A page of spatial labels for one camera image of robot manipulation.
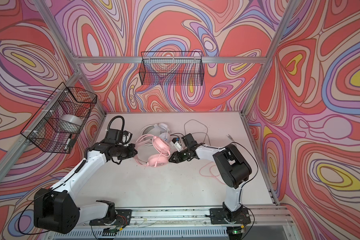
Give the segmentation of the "pink cat-ear headphones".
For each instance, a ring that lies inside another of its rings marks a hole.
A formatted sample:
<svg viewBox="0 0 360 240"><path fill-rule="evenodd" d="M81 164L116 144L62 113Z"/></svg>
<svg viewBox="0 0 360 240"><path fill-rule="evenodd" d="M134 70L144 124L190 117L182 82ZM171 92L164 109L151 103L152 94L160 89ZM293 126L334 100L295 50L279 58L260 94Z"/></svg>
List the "pink cat-ear headphones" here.
<svg viewBox="0 0 360 240"><path fill-rule="evenodd" d="M153 167L153 168L163 167L166 164L168 164L169 158L171 156L170 153L171 147L167 142L165 142L158 136L154 136L151 134L142 135L137 139L135 143L135 149L143 146L145 143L148 143L149 140L152 141L152 147L157 151L157 154L151 155L148 158L148 161L145 163L143 163L139 159L138 155L135 155L134 159L137 162L137 164L140 166Z"/></svg>

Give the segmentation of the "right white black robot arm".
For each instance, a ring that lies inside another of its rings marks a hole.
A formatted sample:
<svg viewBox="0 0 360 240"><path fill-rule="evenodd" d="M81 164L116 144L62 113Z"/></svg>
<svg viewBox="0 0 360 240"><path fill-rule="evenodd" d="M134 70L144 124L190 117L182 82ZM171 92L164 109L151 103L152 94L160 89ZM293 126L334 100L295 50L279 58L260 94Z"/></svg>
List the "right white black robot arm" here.
<svg viewBox="0 0 360 240"><path fill-rule="evenodd" d="M250 180L252 168L237 148L237 143L225 147L212 147L197 143L192 134L182 137L185 148L170 155L169 162L179 164L193 159L209 160L216 164L220 177L227 186L221 208L212 208L206 215L213 225L241 224L251 222L249 210L241 201L242 187Z"/></svg>

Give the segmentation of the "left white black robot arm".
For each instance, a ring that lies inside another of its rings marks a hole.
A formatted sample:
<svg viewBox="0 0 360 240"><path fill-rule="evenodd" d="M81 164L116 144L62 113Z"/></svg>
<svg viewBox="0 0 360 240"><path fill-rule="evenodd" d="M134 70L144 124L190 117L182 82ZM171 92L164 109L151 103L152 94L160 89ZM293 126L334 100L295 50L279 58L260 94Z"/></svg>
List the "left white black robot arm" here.
<svg viewBox="0 0 360 240"><path fill-rule="evenodd" d="M85 157L65 177L49 189L40 189L34 196L34 226L47 231L67 234L76 225L99 221L112 225L117 219L115 204L97 200L78 207L75 199L88 180L113 158L116 164L137 154L134 144L111 145L96 143L88 148Z"/></svg>

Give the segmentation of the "white headphones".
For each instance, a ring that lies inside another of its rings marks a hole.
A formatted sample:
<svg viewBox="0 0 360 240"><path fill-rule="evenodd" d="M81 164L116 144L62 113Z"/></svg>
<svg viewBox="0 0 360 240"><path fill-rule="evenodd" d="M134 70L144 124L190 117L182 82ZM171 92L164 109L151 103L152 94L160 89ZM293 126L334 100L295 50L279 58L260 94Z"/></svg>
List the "white headphones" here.
<svg viewBox="0 0 360 240"><path fill-rule="evenodd" d="M168 143L171 137L171 130L170 127L164 123L151 124L140 131L140 137L147 134L157 136Z"/></svg>

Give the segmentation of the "marker pen in basket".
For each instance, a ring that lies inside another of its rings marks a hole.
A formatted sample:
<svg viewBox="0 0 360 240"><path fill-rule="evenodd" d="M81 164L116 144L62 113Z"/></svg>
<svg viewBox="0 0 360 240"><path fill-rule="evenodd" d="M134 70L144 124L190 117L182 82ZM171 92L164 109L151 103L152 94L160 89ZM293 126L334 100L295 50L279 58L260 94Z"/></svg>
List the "marker pen in basket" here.
<svg viewBox="0 0 360 240"><path fill-rule="evenodd" d="M69 137L68 137L67 142L66 142L65 147L64 147L65 151L67 151L69 149L71 139L72 139L72 134L69 134Z"/></svg>

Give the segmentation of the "white tape roll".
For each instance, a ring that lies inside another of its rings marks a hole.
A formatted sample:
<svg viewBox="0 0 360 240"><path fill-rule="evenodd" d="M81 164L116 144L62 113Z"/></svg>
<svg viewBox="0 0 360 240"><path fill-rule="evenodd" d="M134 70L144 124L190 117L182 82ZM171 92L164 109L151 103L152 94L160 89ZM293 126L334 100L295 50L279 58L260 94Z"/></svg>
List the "white tape roll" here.
<svg viewBox="0 0 360 240"><path fill-rule="evenodd" d="M83 121L74 115L63 115L58 123L59 128L66 133L77 133L80 131Z"/></svg>

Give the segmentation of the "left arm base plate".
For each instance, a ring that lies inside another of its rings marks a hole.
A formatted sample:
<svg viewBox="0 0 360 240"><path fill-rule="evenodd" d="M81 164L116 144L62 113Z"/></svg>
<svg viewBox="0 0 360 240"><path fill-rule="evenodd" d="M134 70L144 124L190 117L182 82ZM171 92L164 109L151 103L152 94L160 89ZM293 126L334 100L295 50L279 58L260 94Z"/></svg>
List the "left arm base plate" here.
<svg viewBox="0 0 360 240"><path fill-rule="evenodd" d="M90 225L125 227L130 224L131 216L132 210L130 209L115 210L114 213L107 214L102 219L91 220Z"/></svg>

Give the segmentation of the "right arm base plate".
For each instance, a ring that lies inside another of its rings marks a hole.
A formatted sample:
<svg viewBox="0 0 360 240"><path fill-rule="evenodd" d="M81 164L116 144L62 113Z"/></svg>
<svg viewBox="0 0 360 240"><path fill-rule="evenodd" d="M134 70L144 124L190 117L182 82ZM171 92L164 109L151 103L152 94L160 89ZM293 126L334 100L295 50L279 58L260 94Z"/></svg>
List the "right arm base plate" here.
<svg viewBox="0 0 360 240"><path fill-rule="evenodd" d="M226 208L211 208L207 217L210 218L213 225L240 224L246 226L252 222L249 210L244 207L234 212Z"/></svg>

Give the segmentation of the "aluminium front rail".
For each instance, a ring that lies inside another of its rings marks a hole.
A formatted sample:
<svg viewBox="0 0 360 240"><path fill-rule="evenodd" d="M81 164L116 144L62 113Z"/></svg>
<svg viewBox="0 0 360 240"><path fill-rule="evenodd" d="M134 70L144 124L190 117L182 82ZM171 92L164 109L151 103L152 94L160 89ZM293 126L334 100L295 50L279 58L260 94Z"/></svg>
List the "aluminium front rail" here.
<svg viewBox="0 0 360 240"><path fill-rule="evenodd" d="M117 229L126 228L170 228L170 227L235 227L290 226L294 224L290 212L281 206L252 205L243 207L235 217L228 218L223 208L204 207L160 207L116 209L118 216L113 224L100 220L79 223L75 228Z"/></svg>

